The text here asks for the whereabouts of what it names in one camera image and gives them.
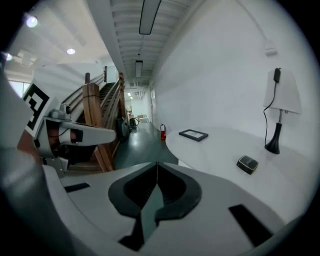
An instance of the ceiling light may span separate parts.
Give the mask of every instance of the ceiling light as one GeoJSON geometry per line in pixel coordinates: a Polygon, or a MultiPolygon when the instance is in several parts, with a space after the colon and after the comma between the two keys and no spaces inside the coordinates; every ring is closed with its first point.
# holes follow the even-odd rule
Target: ceiling light
{"type": "Polygon", "coordinates": [[[139,34],[150,35],[154,26],[161,0],[144,0],[140,19],[139,34]]]}
{"type": "Polygon", "coordinates": [[[26,20],[26,25],[29,28],[34,28],[36,25],[38,24],[38,19],[34,16],[30,16],[27,20],[26,20]]]}
{"type": "Polygon", "coordinates": [[[72,55],[72,54],[75,54],[75,53],[76,53],[76,50],[70,48],[70,49],[66,50],[66,53],[72,55]]]}
{"type": "Polygon", "coordinates": [[[142,60],[136,60],[135,61],[135,77],[136,78],[141,78],[143,63],[144,62],[142,60]]]}
{"type": "Polygon", "coordinates": [[[5,55],[5,60],[6,60],[6,61],[11,61],[11,60],[12,60],[12,55],[9,54],[9,53],[7,53],[7,54],[5,55]]]}

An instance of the picture frame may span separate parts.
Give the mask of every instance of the picture frame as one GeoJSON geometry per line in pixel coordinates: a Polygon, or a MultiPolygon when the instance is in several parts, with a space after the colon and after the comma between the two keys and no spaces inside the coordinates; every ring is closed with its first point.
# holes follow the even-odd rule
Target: picture frame
{"type": "Polygon", "coordinates": [[[188,139],[191,139],[193,141],[196,141],[196,142],[200,142],[209,136],[208,133],[204,133],[204,132],[192,130],[192,129],[180,131],[179,135],[186,137],[188,139]]]}

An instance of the table lamp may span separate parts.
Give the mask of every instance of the table lamp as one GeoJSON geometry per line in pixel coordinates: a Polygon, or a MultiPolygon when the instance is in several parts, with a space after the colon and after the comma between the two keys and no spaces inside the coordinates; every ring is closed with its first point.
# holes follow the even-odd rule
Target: table lamp
{"type": "Polygon", "coordinates": [[[279,122],[276,123],[273,138],[265,149],[274,154],[279,154],[279,136],[282,127],[282,112],[302,114],[301,100],[294,74],[285,69],[276,68],[268,73],[267,86],[263,106],[264,110],[271,108],[280,111],[279,122]]]}

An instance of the recessed light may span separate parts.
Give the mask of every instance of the recessed light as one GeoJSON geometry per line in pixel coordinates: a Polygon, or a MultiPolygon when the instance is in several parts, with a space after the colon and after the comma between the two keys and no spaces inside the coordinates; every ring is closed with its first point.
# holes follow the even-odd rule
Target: recessed light
{"type": "Polygon", "coordinates": [[[70,49],[66,50],[66,53],[72,55],[72,54],[75,54],[75,53],[76,53],[76,50],[70,48],[70,49]]]}
{"type": "Polygon", "coordinates": [[[5,60],[6,60],[6,61],[11,61],[11,60],[12,60],[12,55],[9,54],[9,53],[7,53],[7,54],[5,55],[5,60]]]}
{"type": "Polygon", "coordinates": [[[26,25],[29,28],[34,28],[36,25],[38,24],[38,19],[34,16],[30,16],[27,20],[26,20],[26,25]]]}

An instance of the lamp cord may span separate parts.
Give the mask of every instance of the lamp cord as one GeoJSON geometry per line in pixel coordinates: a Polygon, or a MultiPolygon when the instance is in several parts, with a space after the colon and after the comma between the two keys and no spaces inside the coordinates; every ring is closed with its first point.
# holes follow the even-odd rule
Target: lamp cord
{"type": "Polygon", "coordinates": [[[267,133],[268,133],[268,120],[267,120],[267,116],[266,116],[265,111],[272,105],[272,103],[273,103],[274,100],[275,100],[276,87],[277,87],[276,85],[277,85],[277,82],[274,83],[274,93],[273,93],[273,99],[272,99],[271,103],[269,104],[269,106],[267,106],[267,107],[263,110],[263,114],[264,114],[264,118],[265,118],[265,123],[266,123],[265,137],[264,137],[264,145],[267,145],[267,144],[266,144],[266,141],[267,141],[267,133]]]}

